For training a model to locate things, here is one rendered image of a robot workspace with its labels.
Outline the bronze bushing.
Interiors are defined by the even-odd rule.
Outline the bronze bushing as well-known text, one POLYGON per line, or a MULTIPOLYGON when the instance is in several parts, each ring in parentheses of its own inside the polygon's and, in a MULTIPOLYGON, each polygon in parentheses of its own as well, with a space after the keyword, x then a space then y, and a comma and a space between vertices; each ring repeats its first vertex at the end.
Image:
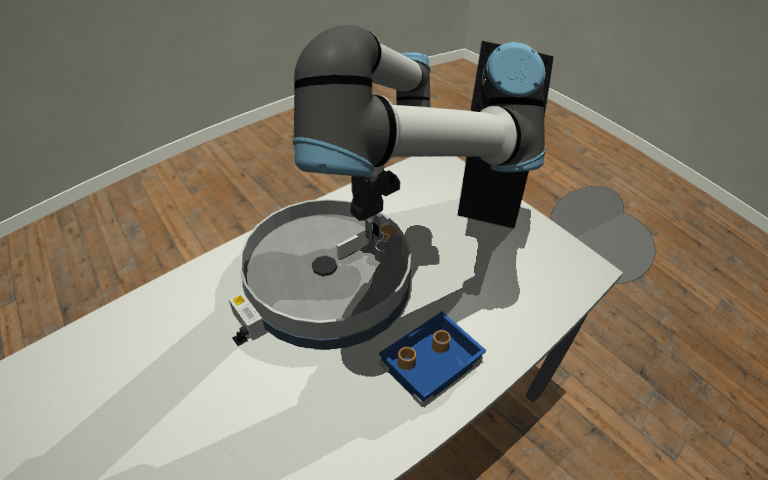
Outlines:
POLYGON ((388 236, 396 233, 396 229, 391 225, 384 225, 381 232, 384 234, 384 241, 387 241, 388 236))
POLYGON ((449 342, 450 342, 450 334, 446 331, 439 330, 434 334, 433 341, 432 341, 432 349, 437 353, 444 353, 448 349, 449 342), (443 341, 445 343, 441 343, 438 341, 443 341))
POLYGON ((413 368, 415 364, 416 352, 413 348, 404 347, 400 349, 398 353, 398 366, 403 370, 409 370, 413 368), (410 360, 403 359, 404 357, 410 358, 410 360))

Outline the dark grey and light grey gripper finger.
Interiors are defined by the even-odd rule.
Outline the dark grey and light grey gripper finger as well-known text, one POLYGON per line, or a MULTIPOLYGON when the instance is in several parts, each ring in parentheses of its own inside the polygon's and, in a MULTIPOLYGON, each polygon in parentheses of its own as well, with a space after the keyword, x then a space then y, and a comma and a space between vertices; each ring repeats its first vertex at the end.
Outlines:
POLYGON ((383 215, 380 213, 377 213, 374 215, 374 222, 373 222, 373 233, 377 236, 381 236, 381 219, 383 218, 383 215))
POLYGON ((373 240, 373 220, 371 218, 367 218, 365 221, 365 237, 369 240, 373 240))

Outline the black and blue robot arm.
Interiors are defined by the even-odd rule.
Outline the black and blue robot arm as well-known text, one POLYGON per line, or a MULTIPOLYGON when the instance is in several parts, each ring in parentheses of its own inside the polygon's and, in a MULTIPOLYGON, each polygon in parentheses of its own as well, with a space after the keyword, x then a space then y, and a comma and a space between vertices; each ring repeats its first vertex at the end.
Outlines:
POLYGON ((374 167, 391 157, 480 157, 498 172, 542 167, 543 61, 517 42, 497 47, 489 57, 482 73, 489 107, 430 108, 427 55, 400 54, 354 25, 325 30, 295 67, 296 166, 361 177, 371 177, 374 167), (372 96, 372 83, 395 89, 397 105, 372 96))

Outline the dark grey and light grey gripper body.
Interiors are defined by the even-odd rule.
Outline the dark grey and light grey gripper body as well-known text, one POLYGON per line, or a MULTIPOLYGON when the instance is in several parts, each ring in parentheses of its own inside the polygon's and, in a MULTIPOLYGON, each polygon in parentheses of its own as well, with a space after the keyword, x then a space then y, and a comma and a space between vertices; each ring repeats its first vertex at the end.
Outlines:
POLYGON ((385 171, 383 165, 374 167, 369 178, 351 176, 351 186, 351 214, 363 221, 383 211, 382 195, 388 196, 400 190, 400 180, 390 170, 385 171))

